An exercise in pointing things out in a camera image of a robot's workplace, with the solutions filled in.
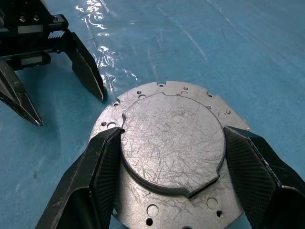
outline raised circular disc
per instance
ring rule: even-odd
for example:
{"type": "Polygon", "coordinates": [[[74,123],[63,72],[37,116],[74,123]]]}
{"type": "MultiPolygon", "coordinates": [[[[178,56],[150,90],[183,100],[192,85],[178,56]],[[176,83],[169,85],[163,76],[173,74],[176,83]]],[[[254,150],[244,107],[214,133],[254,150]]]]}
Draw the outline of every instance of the raised circular disc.
{"type": "MultiPolygon", "coordinates": [[[[100,131],[106,130],[108,124],[122,126],[122,114],[133,103],[157,93],[181,94],[194,99],[209,107],[222,126],[249,129],[249,126],[219,96],[212,96],[206,89],[191,83],[167,81],[163,85],[144,84],[122,94],[114,105],[107,106],[102,112],[92,129],[90,139],[100,131]]],[[[119,181],[121,186],[117,189],[115,203],[120,210],[115,217],[131,229],[224,229],[234,222],[243,210],[230,181],[225,159],[219,174],[220,177],[215,183],[188,199],[183,196],[171,197],[151,192],[136,182],[122,164],[119,181]],[[148,219],[151,219],[151,226],[146,223],[148,219]]]]}
{"type": "Polygon", "coordinates": [[[136,101],[123,115],[123,158],[149,190],[189,197],[218,179],[224,134],[205,106],[157,93],[136,101]]]}

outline textured gripper pad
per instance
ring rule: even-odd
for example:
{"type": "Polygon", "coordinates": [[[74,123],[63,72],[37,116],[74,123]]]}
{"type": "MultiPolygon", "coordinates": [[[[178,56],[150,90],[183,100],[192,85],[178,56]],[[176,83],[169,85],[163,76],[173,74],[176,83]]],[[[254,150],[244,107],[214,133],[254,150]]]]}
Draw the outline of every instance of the textured gripper pad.
{"type": "Polygon", "coordinates": [[[234,190],[253,229],[305,229],[305,182],[260,136],[224,128],[234,190]]]}
{"type": "Polygon", "coordinates": [[[102,151],[102,157],[93,182],[95,206],[102,229],[110,224],[121,155],[121,131],[112,135],[102,151]]]}
{"type": "Polygon", "coordinates": [[[252,228],[263,223],[275,194],[275,182],[245,137],[224,129],[231,180],[252,228]]]}

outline scratched metal surface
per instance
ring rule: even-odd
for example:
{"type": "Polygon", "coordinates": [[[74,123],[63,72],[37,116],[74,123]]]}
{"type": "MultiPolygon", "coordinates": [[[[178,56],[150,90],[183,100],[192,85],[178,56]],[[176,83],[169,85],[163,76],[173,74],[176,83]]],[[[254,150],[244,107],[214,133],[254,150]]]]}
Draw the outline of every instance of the scratched metal surface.
{"type": "Polygon", "coordinates": [[[159,93],[135,102],[124,115],[123,158],[149,186],[189,196],[218,178],[224,133],[208,108],[159,93]]]}
{"type": "MultiPolygon", "coordinates": [[[[46,2],[95,57],[109,100],[90,95],[63,55],[18,73],[45,126],[0,104],[0,228],[34,228],[107,103],[148,82],[187,81],[219,94],[305,177],[303,0],[46,2]]],[[[241,217],[230,228],[250,226],[241,217]]]]}

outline blue table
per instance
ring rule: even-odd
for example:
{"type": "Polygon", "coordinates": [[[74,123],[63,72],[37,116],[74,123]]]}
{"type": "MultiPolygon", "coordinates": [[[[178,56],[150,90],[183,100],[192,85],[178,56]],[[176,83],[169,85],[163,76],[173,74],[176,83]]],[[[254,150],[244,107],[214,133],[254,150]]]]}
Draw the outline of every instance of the blue table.
{"type": "MultiPolygon", "coordinates": [[[[185,81],[220,95],[305,177],[303,0],[49,0],[100,69],[101,104],[64,55],[18,72],[44,120],[0,103],[0,228],[32,229],[107,104],[138,85],[185,81]]],[[[112,228],[122,228],[112,220],[112,228]]],[[[230,226],[249,229],[245,216],[230,226]]]]}

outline screw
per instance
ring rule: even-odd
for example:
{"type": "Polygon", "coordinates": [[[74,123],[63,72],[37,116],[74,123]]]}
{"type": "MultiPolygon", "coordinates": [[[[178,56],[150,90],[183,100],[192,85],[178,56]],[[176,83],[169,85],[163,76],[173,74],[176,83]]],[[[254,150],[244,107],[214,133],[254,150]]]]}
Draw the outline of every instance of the screw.
{"type": "Polygon", "coordinates": [[[21,22],[25,22],[25,17],[21,15],[21,16],[19,17],[19,20],[20,20],[21,22]]]}
{"type": "Polygon", "coordinates": [[[33,19],[34,19],[34,21],[39,21],[39,17],[38,17],[37,15],[35,15],[35,16],[33,17],[33,19]]]}

